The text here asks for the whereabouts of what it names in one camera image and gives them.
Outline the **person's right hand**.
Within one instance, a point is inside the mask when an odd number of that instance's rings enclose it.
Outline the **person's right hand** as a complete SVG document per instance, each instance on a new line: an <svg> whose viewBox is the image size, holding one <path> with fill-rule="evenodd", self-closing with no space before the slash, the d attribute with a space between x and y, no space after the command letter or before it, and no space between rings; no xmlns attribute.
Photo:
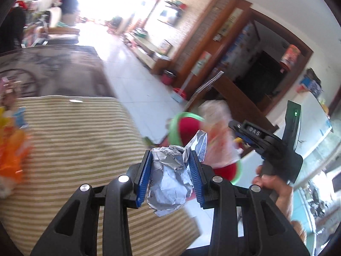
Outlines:
<svg viewBox="0 0 341 256"><path fill-rule="evenodd" d="M257 176L252 183L259 185L261 188L272 190L278 194L276 206L282 214L290 221L293 211L294 191L291 186L285 183L279 176L270 176L262 174L262 165L256 168Z"/></svg>

